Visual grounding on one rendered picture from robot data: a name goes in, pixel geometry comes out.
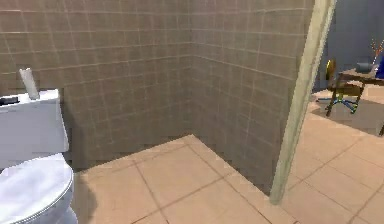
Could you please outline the blue-legged office chair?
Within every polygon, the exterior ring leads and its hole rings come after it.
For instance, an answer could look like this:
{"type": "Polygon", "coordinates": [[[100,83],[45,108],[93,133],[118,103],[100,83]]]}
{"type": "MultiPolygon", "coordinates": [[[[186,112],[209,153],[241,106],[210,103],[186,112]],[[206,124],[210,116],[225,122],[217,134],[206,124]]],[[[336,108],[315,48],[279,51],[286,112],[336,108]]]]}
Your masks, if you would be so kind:
{"type": "Polygon", "coordinates": [[[326,81],[327,90],[332,93],[332,96],[327,98],[317,98],[316,101],[327,101],[329,104],[325,107],[326,115],[331,114],[332,108],[336,104],[346,106],[351,114],[354,114],[358,107],[358,102],[361,94],[361,87],[356,84],[350,84],[345,81],[337,81],[336,75],[336,60],[329,59],[326,65],[326,81]]]}

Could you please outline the white toilet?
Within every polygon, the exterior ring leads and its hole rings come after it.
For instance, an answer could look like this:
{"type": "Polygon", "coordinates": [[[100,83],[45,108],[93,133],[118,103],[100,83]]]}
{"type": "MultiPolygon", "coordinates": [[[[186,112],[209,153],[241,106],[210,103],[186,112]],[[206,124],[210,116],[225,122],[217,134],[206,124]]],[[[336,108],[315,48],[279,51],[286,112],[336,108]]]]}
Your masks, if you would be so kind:
{"type": "Polygon", "coordinates": [[[0,106],[0,224],[79,224],[60,92],[0,106]]]}

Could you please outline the red twig houseplant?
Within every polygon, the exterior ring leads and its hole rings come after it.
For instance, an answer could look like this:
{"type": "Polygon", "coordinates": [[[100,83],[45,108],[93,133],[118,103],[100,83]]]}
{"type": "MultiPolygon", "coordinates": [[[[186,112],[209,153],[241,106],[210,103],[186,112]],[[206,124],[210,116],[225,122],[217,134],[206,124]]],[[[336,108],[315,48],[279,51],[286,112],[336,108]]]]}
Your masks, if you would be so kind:
{"type": "Polygon", "coordinates": [[[379,44],[372,40],[371,48],[374,51],[372,71],[377,79],[384,79],[384,59],[380,59],[380,55],[384,51],[384,39],[379,44]]]}

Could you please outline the dark brown wooden desk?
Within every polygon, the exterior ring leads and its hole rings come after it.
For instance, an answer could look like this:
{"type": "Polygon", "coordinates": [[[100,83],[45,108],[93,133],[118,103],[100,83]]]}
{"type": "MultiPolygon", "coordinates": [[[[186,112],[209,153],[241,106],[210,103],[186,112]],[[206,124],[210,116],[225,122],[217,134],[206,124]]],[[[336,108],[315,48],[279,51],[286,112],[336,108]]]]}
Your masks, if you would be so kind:
{"type": "Polygon", "coordinates": [[[373,71],[360,73],[355,69],[340,72],[335,75],[327,71],[328,87],[332,93],[330,103],[326,107],[326,115],[331,114],[334,105],[344,104],[351,114],[357,111],[362,94],[368,85],[377,85],[384,87],[384,79],[376,78],[373,71]]]}

